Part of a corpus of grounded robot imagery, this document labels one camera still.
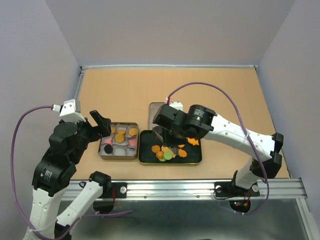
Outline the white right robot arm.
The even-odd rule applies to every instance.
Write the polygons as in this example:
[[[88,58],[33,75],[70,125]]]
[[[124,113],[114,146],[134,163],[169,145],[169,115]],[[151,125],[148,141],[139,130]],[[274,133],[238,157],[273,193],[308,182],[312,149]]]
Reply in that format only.
[[[243,130],[241,126],[202,105],[192,105],[188,112],[183,112],[164,104],[152,122],[162,129],[160,139],[166,147],[176,148],[185,139],[205,139],[249,155],[251,159],[234,173],[230,182],[228,189],[235,195],[242,195],[258,179],[275,178],[282,167],[282,134],[264,135]]]

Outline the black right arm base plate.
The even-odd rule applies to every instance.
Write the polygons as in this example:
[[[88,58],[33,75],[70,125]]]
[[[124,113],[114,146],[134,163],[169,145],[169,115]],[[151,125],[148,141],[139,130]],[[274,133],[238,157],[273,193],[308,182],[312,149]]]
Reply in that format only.
[[[214,183],[215,197],[220,199],[236,197],[259,197],[260,191],[257,182],[249,189],[238,187],[232,184],[232,181],[217,181]]]

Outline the dotted round yellow cookie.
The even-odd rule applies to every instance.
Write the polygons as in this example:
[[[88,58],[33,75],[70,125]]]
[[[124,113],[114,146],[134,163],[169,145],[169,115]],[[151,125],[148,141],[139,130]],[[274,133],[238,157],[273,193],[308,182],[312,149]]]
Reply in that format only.
[[[128,131],[130,136],[136,136],[138,133],[138,129],[136,127],[132,127],[130,128],[130,130]]]

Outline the silver metal tongs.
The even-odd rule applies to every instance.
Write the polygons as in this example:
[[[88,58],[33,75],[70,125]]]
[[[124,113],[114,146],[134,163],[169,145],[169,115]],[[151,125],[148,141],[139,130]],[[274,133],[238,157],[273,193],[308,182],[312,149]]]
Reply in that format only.
[[[162,145],[172,150],[175,155],[178,155],[180,145],[186,144],[185,139],[175,137],[169,130],[160,126],[153,127],[152,132],[162,142]]]

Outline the black round sandwich cookie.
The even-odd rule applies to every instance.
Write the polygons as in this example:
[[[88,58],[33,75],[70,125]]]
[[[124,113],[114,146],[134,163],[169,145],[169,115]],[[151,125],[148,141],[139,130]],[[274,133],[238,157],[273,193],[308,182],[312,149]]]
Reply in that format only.
[[[104,146],[103,150],[104,150],[104,152],[105,152],[106,154],[109,154],[109,155],[110,155],[110,154],[113,153],[113,146],[110,145],[110,144],[106,144],[106,145]]]

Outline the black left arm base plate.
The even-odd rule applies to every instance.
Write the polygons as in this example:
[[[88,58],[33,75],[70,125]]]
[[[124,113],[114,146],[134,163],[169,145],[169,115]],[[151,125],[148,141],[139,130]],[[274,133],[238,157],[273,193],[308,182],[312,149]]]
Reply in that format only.
[[[101,199],[125,199],[127,197],[128,184],[126,182],[111,182],[103,188]]]

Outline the pink round cookie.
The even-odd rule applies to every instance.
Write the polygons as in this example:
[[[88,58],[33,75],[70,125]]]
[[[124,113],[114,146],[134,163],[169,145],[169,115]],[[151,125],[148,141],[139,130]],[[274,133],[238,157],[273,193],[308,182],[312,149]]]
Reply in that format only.
[[[113,141],[111,138],[107,138],[104,142],[105,144],[108,144],[108,145],[112,145],[113,144]]]
[[[131,148],[135,148],[136,145],[137,145],[137,139],[136,138],[132,138],[128,141],[128,145],[131,147]]]

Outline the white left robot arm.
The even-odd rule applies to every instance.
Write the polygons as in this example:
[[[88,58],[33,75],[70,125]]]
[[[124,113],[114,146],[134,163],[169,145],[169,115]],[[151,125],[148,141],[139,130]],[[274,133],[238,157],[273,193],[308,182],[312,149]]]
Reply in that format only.
[[[87,118],[73,110],[71,119],[62,117],[49,137],[49,148],[36,166],[32,179],[31,227],[27,228],[26,240],[69,240],[71,228],[99,197],[111,193],[111,177],[95,171],[89,176],[80,194],[58,214],[64,193],[76,173],[89,143],[111,134],[111,120],[92,110],[96,122],[92,126]]]

